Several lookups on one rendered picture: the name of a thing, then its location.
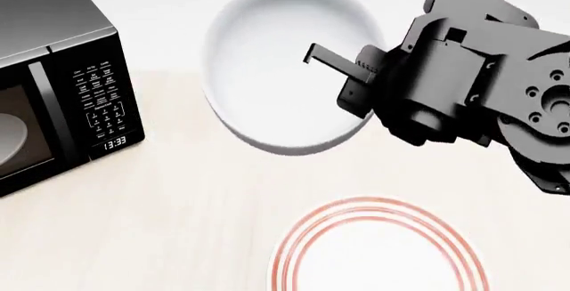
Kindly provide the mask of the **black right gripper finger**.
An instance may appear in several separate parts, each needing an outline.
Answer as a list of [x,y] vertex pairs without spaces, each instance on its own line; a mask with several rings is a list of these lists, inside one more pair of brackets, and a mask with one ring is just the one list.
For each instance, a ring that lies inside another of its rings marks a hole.
[[371,113],[374,103],[374,87],[348,77],[337,97],[337,105],[359,118]]
[[373,44],[365,45],[356,60],[349,61],[320,44],[312,43],[303,62],[309,63],[311,60],[335,69],[360,85],[370,85],[388,72],[387,53]]

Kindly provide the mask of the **white bowl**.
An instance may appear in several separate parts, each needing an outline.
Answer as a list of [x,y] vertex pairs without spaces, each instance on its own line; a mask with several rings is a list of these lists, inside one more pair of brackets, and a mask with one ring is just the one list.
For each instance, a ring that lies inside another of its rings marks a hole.
[[349,60],[383,36],[357,0],[231,0],[202,51],[202,90],[231,133],[257,149],[304,156],[348,141],[366,124],[337,105],[346,77],[304,63],[312,44]]

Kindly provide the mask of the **white plate with red rings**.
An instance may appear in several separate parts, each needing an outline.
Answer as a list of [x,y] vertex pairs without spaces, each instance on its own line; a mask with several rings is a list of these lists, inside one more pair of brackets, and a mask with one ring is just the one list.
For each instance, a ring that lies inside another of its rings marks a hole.
[[450,224],[398,199],[316,207],[283,235],[265,291],[491,291],[476,250]]

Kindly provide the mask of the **black microwave oven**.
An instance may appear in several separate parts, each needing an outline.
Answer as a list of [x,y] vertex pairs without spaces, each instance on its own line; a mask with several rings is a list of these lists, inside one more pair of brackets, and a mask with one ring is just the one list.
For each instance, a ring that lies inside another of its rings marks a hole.
[[28,128],[0,197],[145,138],[119,33],[92,0],[0,0],[0,114]]

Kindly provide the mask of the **glass microwave turntable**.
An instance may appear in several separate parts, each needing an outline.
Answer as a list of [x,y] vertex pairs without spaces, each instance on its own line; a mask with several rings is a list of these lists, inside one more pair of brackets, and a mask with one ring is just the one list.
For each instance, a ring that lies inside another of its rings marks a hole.
[[11,114],[0,114],[0,166],[18,154],[27,138],[25,122]]

